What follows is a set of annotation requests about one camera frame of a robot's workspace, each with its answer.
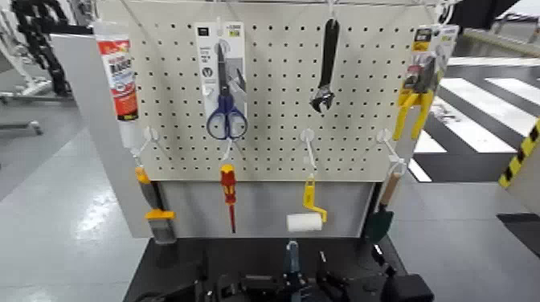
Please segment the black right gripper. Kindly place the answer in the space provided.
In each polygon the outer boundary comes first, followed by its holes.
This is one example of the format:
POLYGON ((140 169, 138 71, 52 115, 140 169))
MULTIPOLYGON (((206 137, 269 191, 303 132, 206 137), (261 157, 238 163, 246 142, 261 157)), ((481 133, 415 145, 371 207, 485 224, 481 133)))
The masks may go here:
POLYGON ((390 283, 396 278, 396 275, 376 274, 359 277, 348 283, 344 278, 328 269, 325 252, 318 252, 316 283, 330 301, 394 302, 396 299, 390 283))

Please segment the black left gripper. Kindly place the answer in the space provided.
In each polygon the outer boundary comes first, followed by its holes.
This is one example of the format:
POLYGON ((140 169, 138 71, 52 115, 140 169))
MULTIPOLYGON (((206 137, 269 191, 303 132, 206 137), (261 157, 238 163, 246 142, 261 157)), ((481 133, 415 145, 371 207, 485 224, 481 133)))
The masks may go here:
POLYGON ((197 278, 169 292, 145 292, 143 300, 148 302, 241 302, 243 291, 237 275, 220 275, 208 289, 208 278, 197 278))

